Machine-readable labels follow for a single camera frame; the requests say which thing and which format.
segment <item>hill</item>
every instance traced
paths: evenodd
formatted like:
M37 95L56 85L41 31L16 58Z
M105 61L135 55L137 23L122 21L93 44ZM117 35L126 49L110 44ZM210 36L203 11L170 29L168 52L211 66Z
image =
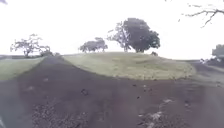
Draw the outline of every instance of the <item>hill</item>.
M130 79L176 79L195 73L186 62L147 54L90 53L64 56L64 59L86 71Z
M21 75L0 82L0 127L221 128L224 125L221 87L224 84L210 78L210 75L223 78L223 73L217 70L192 63L197 70L194 77L133 80L108 77L117 73L108 69L114 65L124 68L119 73L129 78L134 75L127 73L140 73L139 70L157 71L156 75L167 70L175 74L189 68L189 75L195 71L184 62L134 53L78 54L64 58L75 66L60 56L48 56L43 61L0 61L0 65L4 64L0 73L4 69L14 75L23 69ZM99 75L101 69L111 72L108 76ZM197 75L207 76L207 81L196 79Z

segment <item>grassy hill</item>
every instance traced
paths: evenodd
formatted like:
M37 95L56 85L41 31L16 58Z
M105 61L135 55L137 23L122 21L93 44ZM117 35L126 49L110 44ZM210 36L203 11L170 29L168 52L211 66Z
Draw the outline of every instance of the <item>grassy hill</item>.
M37 59L3 59L0 60L0 81L16 77L41 62L43 58Z
M131 79L172 79L193 75L186 62L136 53L91 53L64 56L75 66L93 73Z

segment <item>tree canopy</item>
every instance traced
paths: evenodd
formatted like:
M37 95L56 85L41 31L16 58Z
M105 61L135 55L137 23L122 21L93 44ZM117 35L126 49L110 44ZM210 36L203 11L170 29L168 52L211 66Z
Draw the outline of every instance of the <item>tree canopy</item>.
M216 48L212 50L212 55L217 58L224 58L224 45L216 45Z
M108 40L117 41L124 51L135 49L136 52L144 52L149 48L159 48L160 38L156 31L149 28L144 20L138 18L128 18L117 23L114 32L108 36Z
M96 50L102 49L102 51L104 52L104 50L107 48L108 46L106 45L104 39L101 37L96 37L95 40L87 41L83 45L81 45L79 47L79 50L81 50L82 52L95 52Z
M5 0L0 0L0 3L7 4Z
M38 35L31 34L28 39L21 39L21 41L15 41L11 45L10 51L22 50L25 57L28 57L30 53L39 52L41 55L51 53L49 46L39 45L39 41L42 40Z

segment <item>bare soil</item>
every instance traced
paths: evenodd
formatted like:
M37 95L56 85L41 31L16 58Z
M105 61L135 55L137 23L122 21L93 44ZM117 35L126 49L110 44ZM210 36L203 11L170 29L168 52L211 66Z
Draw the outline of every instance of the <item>bare soil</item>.
M208 84L105 77L48 57L0 82L0 128L223 128L224 90Z

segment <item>white sky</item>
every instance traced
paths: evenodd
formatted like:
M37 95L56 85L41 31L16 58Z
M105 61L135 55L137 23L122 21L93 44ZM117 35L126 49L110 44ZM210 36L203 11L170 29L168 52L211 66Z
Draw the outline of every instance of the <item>white sky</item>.
M222 0L186 0L188 3L219 4ZM224 16L218 15L212 24L200 28L204 16L182 18L191 12L186 2L172 0L8 0L0 4L0 54L10 53L15 39L36 33L53 52L70 54L95 36L106 37L115 23L127 17L144 19L161 38L160 56L173 59L210 57L216 44L224 44ZM108 42L108 51L122 49Z

